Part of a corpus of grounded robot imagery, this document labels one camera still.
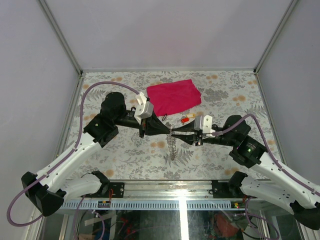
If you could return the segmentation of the red tag key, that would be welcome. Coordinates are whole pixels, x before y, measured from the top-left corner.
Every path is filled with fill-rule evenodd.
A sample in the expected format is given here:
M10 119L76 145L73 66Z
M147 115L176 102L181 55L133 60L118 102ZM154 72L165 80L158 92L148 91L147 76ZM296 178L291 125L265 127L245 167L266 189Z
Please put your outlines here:
M189 120L190 120L190 119L189 119L188 117L185 117L185 118L182 118L182 119L180 120L180 122L181 122L182 124L185 124L185 123L187 123Z

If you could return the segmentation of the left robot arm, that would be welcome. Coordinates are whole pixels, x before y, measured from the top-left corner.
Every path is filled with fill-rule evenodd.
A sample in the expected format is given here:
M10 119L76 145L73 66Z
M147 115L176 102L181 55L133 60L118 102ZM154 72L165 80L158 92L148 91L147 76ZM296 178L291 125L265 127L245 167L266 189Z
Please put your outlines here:
M144 136L168 135L170 130L156 116L153 105L143 93L136 95L137 108L128 110L124 95L111 92L97 114L81 132L80 139L51 165L22 178L25 195L45 217L55 213L64 202L80 196L108 197L109 179L99 170L70 180L70 175L94 153L106 146L118 133L118 126L139 130Z

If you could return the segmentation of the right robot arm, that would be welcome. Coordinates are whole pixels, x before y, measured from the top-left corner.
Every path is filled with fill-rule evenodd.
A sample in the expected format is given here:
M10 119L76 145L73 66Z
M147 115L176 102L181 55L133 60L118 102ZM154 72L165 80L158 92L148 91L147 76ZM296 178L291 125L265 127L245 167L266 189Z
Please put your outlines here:
M203 144L232 147L231 158L241 166L264 175L273 184L261 183L246 173L236 171L227 183L233 197L256 197L274 204L312 230L320 228L320 187L305 179L277 160L267 142L251 136L245 117L231 115L223 127L212 123L209 115L198 116L192 122L174 128L173 137L189 145Z

